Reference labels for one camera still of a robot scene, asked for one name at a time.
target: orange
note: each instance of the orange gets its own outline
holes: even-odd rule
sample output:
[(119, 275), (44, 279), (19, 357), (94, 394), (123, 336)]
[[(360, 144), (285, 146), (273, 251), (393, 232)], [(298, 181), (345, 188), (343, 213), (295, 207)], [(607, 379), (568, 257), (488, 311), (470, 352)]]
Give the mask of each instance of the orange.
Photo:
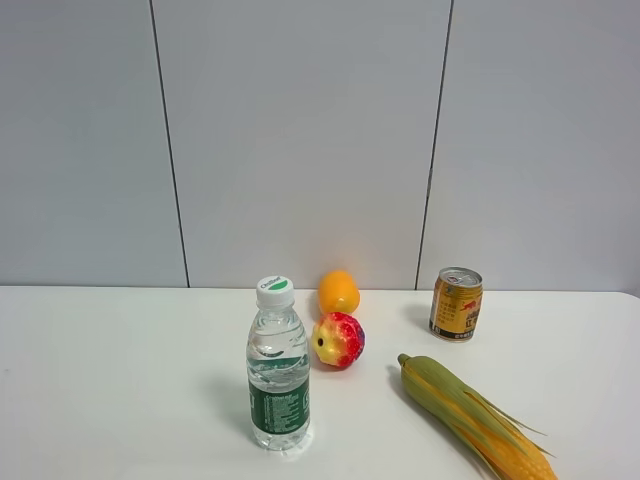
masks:
[(360, 292), (348, 272), (327, 273), (318, 286), (318, 306), (322, 313), (352, 314), (360, 304)]

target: white wall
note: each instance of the white wall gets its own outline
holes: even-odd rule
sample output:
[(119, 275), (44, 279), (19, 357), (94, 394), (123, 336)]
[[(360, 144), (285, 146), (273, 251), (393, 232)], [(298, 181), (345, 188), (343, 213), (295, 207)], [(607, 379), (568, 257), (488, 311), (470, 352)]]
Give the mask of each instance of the white wall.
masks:
[[(155, 0), (194, 286), (413, 288), (446, 0)], [(640, 292), (640, 4), (458, 0), (419, 287)], [(147, 0), (0, 2), (0, 284), (184, 286)]]
[(0, 283), (186, 284), (146, 0), (0, 3)]
[(640, 3), (455, 2), (419, 286), (640, 289)]
[(154, 6), (191, 285), (413, 288), (449, 2)]

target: toy fruit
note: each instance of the toy fruit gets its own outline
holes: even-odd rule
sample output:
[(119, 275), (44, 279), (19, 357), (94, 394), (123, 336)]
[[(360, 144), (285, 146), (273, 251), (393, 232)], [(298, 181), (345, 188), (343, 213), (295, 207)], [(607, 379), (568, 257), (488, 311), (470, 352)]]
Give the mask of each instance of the toy fruit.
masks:
[(351, 315), (327, 313), (313, 327), (311, 345), (322, 363), (345, 368), (362, 353), (364, 331)]
[(351, 314), (360, 304), (360, 292), (349, 273), (334, 270), (327, 273), (318, 286), (318, 306), (322, 313)]

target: red and yellow apple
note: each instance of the red and yellow apple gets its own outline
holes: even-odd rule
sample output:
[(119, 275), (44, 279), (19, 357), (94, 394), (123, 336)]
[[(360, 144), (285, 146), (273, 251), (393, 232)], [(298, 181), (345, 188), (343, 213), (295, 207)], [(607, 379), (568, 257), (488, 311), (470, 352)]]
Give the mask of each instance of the red and yellow apple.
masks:
[(313, 327), (311, 345), (322, 363), (346, 368), (364, 349), (364, 331), (351, 315), (328, 313)]

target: gold can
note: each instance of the gold can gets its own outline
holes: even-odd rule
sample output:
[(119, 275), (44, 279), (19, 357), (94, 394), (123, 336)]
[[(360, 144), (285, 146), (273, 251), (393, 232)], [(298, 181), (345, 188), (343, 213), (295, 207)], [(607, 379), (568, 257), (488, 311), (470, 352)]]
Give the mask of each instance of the gold can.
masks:
[(440, 270), (433, 291), (429, 329), (445, 340), (470, 340), (482, 303), (482, 277), (461, 267)]

